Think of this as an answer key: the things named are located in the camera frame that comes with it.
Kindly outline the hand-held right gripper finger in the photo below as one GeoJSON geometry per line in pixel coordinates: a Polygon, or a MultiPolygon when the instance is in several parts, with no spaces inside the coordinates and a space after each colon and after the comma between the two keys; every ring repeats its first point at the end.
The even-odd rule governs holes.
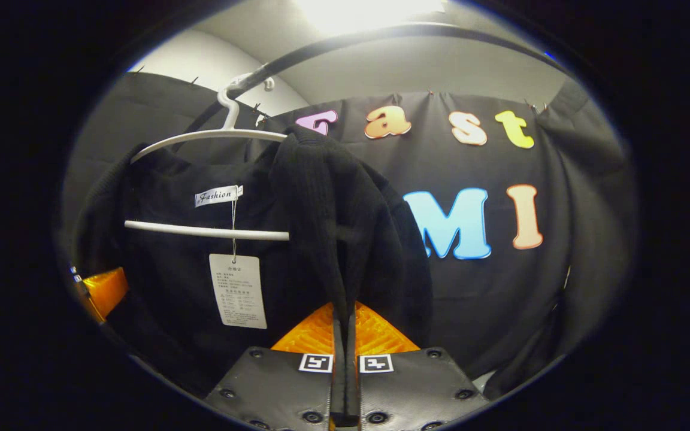
{"type": "Polygon", "coordinates": [[[347,339],[346,411],[359,430],[433,430],[474,417],[490,401],[441,347],[419,347],[356,303],[347,339]]]}
{"type": "Polygon", "coordinates": [[[205,403],[254,430],[333,430],[346,406],[343,356],[337,313],[321,306],[273,347],[249,347],[205,403]]]}

